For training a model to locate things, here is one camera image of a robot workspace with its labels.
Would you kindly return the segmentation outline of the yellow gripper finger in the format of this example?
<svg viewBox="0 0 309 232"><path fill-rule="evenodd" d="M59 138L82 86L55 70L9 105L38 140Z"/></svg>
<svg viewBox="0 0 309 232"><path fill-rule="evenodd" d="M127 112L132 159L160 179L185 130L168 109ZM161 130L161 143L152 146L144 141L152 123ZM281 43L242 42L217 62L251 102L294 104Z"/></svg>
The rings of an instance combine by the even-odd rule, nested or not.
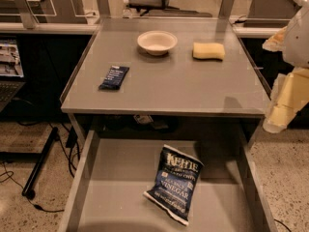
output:
<svg viewBox="0 0 309 232"><path fill-rule="evenodd" d="M285 130L308 102L309 69L294 68L288 74L278 74L273 83L263 129L270 133Z"/></svg>
<svg viewBox="0 0 309 232"><path fill-rule="evenodd" d="M286 30L287 30L287 27L283 27L278 32L276 32L274 35L272 35L270 38L268 38L262 44L262 49L271 51L271 52L282 51L284 48L283 42L285 39Z"/></svg>

